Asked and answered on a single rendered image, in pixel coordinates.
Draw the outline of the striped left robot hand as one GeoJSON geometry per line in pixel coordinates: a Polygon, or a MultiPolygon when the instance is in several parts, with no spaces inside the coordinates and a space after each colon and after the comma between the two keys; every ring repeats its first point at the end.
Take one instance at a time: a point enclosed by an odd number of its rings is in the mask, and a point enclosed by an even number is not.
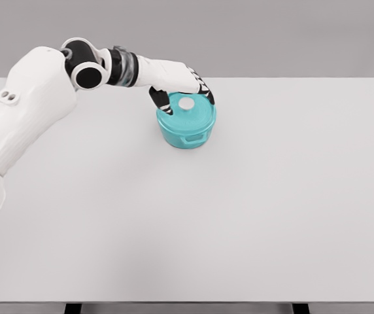
{"type": "Polygon", "coordinates": [[[160,61],[153,81],[149,83],[149,95],[155,106],[165,114],[172,116],[169,94],[199,94],[215,105],[213,93],[198,73],[184,63],[160,61]]]}

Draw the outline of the teal pot lid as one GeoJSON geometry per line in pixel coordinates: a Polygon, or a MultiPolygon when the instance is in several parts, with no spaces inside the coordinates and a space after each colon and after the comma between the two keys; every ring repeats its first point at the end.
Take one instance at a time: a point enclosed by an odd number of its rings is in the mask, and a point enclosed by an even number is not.
{"type": "Polygon", "coordinates": [[[214,124],[216,109],[204,94],[169,94],[170,106],[173,114],[169,115],[157,110],[158,122],[171,130],[187,132],[204,130],[214,124]]]}

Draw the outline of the teal pot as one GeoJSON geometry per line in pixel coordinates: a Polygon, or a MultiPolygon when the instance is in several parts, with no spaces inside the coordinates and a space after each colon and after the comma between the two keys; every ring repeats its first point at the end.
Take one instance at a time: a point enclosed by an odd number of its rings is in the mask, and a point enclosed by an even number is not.
{"type": "Polygon", "coordinates": [[[216,110],[173,109],[172,115],[157,110],[156,118],[168,144],[176,148],[193,149],[209,140],[216,122],[216,110]]]}

